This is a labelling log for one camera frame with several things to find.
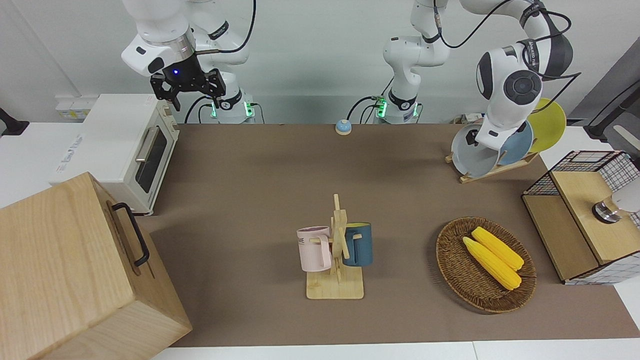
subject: wooden box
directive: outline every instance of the wooden box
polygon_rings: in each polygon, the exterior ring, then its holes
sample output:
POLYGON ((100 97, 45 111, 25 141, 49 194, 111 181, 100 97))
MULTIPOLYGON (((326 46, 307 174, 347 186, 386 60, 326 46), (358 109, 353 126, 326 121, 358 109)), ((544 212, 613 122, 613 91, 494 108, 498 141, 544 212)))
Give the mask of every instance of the wooden box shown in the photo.
POLYGON ((114 205, 85 173, 0 209, 0 359, 146 360, 191 330, 148 233, 114 205))
POLYGON ((616 283, 640 271, 640 231, 629 217, 597 220, 593 204, 612 191, 598 172, 552 171, 558 195, 524 195, 558 276, 565 283, 616 283))

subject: oven door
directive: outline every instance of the oven door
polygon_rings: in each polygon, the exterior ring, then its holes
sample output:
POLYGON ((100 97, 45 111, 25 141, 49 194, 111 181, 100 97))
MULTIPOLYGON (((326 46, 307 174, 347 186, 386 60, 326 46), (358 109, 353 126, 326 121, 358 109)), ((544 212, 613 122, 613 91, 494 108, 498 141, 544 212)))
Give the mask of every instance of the oven door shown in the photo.
POLYGON ((142 146, 136 155, 130 188, 136 197, 143 201, 143 208, 134 209, 137 213, 150 213, 156 201, 166 166, 173 152, 175 140, 171 137, 166 124, 158 117, 145 133, 142 146))

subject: corn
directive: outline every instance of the corn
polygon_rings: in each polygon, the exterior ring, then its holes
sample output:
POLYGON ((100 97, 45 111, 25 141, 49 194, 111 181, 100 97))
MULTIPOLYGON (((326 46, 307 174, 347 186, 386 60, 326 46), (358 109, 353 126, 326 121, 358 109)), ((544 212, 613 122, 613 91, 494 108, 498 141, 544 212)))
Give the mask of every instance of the corn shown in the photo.
POLYGON ((478 263, 480 263, 494 279, 498 280, 505 289, 513 290, 520 286, 522 278, 520 278, 512 268, 489 251, 489 249, 484 247, 484 245, 466 236, 462 238, 462 241, 465 242, 467 250, 469 250, 478 263))
POLYGON ((509 265, 515 271, 518 271, 524 265, 524 260, 520 257, 520 255, 516 254, 509 245, 502 242, 502 240, 498 239, 492 233, 488 232, 483 227, 476 227, 476 230, 471 232, 471 235, 476 239, 477 242, 481 243, 489 249, 492 253, 494 253, 500 260, 504 261, 505 264, 509 265))

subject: label on box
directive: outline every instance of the label on box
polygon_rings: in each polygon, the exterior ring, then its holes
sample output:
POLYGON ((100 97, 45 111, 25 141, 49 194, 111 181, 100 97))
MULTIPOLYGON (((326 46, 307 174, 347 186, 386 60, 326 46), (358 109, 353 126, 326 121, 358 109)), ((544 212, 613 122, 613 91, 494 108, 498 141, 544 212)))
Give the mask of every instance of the label on box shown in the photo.
POLYGON ((56 172, 57 173, 63 173, 67 169, 67 165, 71 162, 71 159, 76 154, 76 151, 77 151, 78 147, 80 146, 80 144, 82 143, 83 139, 84 139, 84 134, 76 135, 76 139, 67 148, 67 151, 65 152, 65 155, 62 157, 62 160, 60 160, 60 163, 58 164, 58 167, 56 168, 56 172))

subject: plate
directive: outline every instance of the plate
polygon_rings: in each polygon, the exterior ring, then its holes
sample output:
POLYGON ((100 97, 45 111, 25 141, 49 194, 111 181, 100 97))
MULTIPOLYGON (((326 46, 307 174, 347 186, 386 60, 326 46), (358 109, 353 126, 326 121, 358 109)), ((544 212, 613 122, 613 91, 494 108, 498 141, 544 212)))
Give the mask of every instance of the plate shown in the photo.
POLYGON ((527 249, 508 230, 485 218, 465 217, 448 223, 436 241, 438 267, 451 289, 464 301, 489 313, 506 313, 520 309, 533 296, 536 289, 536 268, 527 249), (462 242, 478 226, 496 235, 524 259, 518 275, 520 286, 514 290, 503 288, 474 259, 462 242))
MULTIPOLYGON (((540 109, 549 103, 549 99, 542 98, 536 109, 540 109)), ((533 128, 533 136, 537 139, 531 146, 531 152, 540 152, 555 145, 564 134, 566 128, 566 115, 557 102, 553 102, 548 108, 527 118, 533 128)))
POLYGON ((498 161, 498 165, 510 165, 517 163, 529 152, 533 143, 533 129, 529 122, 525 120, 525 127, 519 133, 509 136, 504 145, 500 148, 500 153, 507 152, 498 161))
POLYGON ((456 134, 451 144, 453 165, 469 177, 481 177, 489 173, 498 162, 499 153, 482 145, 469 145, 467 134, 480 130, 480 124, 469 124, 456 134))

